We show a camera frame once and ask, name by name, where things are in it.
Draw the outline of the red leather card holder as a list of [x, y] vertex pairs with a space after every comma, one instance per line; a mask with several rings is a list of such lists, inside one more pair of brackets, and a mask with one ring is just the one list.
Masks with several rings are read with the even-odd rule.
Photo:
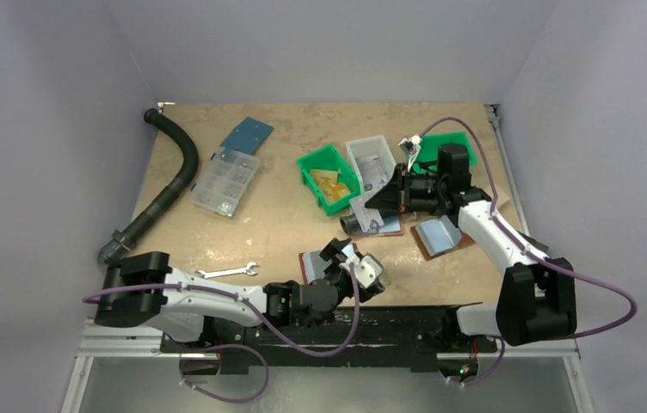
[[[349, 241], [346, 245], [343, 245], [342, 251], [346, 256], [358, 253], [358, 248], [356, 243], [351, 243], [349, 239], [344, 241]], [[307, 285], [315, 280], [320, 280], [325, 276], [325, 269], [331, 264], [331, 261], [326, 261], [321, 258], [319, 250], [309, 250], [299, 253], [299, 265], [301, 269], [303, 284]]]

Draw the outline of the white plastic bin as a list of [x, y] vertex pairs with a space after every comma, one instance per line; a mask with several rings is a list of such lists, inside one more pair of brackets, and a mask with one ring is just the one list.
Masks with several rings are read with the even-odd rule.
[[384, 135], [349, 140], [344, 145], [363, 194], [381, 189], [391, 180], [397, 163]]

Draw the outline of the green bin with yellow items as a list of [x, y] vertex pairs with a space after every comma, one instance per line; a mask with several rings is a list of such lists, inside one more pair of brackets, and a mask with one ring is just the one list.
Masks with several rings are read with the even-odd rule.
[[361, 194], [359, 178], [333, 145], [300, 157], [296, 164], [302, 183], [327, 216], [340, 213]]

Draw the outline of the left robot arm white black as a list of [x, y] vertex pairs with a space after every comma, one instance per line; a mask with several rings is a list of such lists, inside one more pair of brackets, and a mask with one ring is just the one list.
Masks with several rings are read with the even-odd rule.
[[349, 240], [332, 239], [319, 256], [327, 265], [319, 279], [239, 286], [222, 280], [255, 276], [258, 263], [190, 274], [170, 266], [168, 254], [154, 251], [110, 264], [102, 290], [84, 302], [96, 305], [98, 325], [152, 327], [203, 352], [215, 340], [215, 329], [206, 321], [221, 319], [244, 328], [308, 327], [332, 320], [345, 299], [362, 304], [385, 290], [379, 279], [383, 264]]

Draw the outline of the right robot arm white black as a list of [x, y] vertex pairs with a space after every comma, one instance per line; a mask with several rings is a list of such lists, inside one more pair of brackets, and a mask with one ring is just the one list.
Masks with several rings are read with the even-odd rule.
[[364, 205], [386, 215], [443, 217], [472, 239], [501, 271], [497, 302], [448, 310], [441, 328], [443, 342], [461, 350], [475, 336], [501, 337], [518, 346], [575, 333], [575, 282], [567, 275], [573, 269], [570, 262], [551, 259], [500, 220], [494, 198], [471, 182], [464, 145], [441, 145], [434, 164], [436, 170], [425, 174], [411, 174], [406, 164], [397, 164], [391, 180]]

